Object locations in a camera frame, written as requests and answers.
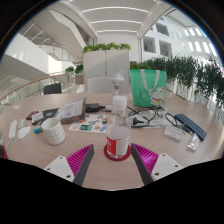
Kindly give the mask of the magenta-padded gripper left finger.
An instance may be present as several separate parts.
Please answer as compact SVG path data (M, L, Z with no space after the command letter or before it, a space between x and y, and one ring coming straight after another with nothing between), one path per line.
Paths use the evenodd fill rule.
M58 156L44 170L82 186L93 155L94 146L90 144L67 157Z

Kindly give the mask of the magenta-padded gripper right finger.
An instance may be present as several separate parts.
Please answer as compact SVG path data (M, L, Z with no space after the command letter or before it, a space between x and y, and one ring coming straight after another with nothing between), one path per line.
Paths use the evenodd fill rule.
M132 143L131 154L145 185L182 169L182 166L168 154L155 152Z

